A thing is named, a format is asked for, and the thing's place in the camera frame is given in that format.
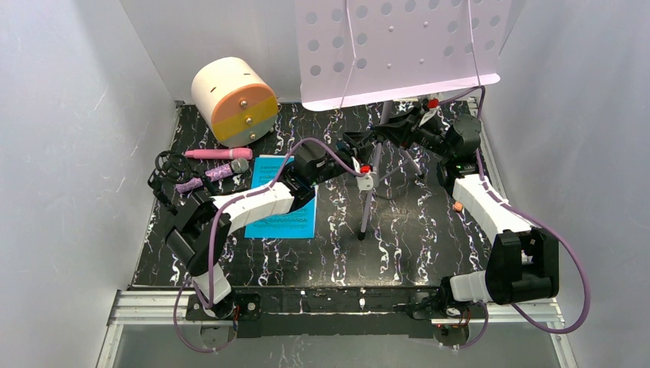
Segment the black tripod microphone stand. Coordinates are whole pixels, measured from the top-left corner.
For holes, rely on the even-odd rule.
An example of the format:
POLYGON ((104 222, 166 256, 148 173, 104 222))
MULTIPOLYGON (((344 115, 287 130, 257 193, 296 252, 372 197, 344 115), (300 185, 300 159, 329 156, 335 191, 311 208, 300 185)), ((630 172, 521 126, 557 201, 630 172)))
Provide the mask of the black tripod microphone stand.
POLYGON ((164 206, 172 205, 171 199, 163 190, 164 182, 177 185, 186 184, 191 179, 199 179, 210 194, 217 194, 216 188, 207 174, 196 169, 181 153, 172 150, 162 151, 155 158, 154 166, 154 170, 147 179, 147 184, 155 198, 164 206))

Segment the lilac music stand tripod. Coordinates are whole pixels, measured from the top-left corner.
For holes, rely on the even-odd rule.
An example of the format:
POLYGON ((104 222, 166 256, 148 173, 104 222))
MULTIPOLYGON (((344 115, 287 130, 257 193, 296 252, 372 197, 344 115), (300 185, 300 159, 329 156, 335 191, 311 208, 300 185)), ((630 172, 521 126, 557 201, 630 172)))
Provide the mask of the lilac music stand tripod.
MULTIPOLYGON (((435 93, 484 90, 499 81, 497 48, 509 6, 507 1, 299 1, 301 102, 312 111, 380 102, 379 125, 425 113, 435 93)), ((377 172, 388 140, 375 136, 369 162, 377 172)))

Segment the blue sheet music page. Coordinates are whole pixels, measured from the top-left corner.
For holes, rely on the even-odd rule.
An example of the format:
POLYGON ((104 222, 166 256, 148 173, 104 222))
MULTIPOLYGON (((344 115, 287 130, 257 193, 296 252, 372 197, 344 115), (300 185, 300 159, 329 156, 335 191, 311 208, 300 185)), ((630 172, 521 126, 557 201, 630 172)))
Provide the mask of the blue sheet music page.
MULTIPOLYGON (((254 159, 251 187, 270 182, 280 169, 283 156, 260 155, 254 159)), ((311 239, 315 236, 317 189, 304 207, 284 215, 256 221, 245 228, 246 238, 311 239)))

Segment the pink microphone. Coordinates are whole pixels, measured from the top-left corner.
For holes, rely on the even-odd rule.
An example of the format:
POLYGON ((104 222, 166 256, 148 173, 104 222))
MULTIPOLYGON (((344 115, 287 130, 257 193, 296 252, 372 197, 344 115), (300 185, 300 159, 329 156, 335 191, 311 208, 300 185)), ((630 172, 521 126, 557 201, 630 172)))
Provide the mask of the pink microphone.
POLYGON ((253 152, 249 148, 231 148, 231 149, 191 149, 184 152, 184 156, 190 159, 246 159, 253 158, 253 152))

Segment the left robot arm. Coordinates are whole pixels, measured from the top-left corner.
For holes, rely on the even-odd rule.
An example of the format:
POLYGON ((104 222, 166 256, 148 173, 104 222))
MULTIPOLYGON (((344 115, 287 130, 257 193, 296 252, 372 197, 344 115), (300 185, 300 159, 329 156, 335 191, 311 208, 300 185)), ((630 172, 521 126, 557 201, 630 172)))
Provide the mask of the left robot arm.
POLYGON ((368 178, 369 172, 363 166, 375 138, 370 131, 344 133, 335 148, 315 138, 304 138, 292 146, 270 182, 230 195, 192 195, 180 206, 166 196, 160 181, 190 180, 198 177, 198 172, 187 159, 178 156, 157 166, 149 185, 156 199, 172 214, 166 223, 165 244, 189 273, 200 306, 211 309, 231 293, 218 260, 233 232, 302 209, 315 197, 317 185, 344 173, 368 178))

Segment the silver mesh studio microphone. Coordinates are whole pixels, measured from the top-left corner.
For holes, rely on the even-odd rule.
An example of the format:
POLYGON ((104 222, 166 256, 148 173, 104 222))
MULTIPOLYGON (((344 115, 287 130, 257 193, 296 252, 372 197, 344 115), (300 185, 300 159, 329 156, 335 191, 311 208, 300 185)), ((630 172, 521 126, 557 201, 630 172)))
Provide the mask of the silver mesh studio microphone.
MULTIPOLYGON (((249 161, 243 158, 234 159, 230 163, 215 167, 205 172, 210 182, 216 182, 231 176, 245 173, 249 169, 249 161)), ((179 193, 190 192, 194 189, 203 187, 203 181, 200 178, 194 178, 186 183, 176 184, 175 190, 179 193)))

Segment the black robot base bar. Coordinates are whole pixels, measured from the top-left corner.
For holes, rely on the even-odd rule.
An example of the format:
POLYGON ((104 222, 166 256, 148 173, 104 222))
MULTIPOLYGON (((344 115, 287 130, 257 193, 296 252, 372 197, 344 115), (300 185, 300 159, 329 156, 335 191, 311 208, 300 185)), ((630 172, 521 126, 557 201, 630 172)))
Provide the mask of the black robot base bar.
POLYGON ((190 294, 182 320, 236 327, 240 338, 406 335, 465 343, 470 315, 435 309, 434 292, 432 287, 234 287, 208 310, 190 294))

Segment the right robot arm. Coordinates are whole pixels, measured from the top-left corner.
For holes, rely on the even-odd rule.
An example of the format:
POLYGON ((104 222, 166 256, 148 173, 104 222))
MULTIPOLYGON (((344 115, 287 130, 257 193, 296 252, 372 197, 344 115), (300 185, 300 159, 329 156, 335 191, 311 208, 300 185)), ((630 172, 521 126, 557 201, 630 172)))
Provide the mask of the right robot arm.
POLYGON ((481 122, 463 113, 443 127, 429 113, 407 113, 375 127, 377 135, 403 148, 413 144, 440 156, 440 186, 478 223, 491 244, 483 271, 442 279, 435 306, 470 302, 499 305, 551 298, 559 291, 559 241, 506 209, 476 162, 481 122))

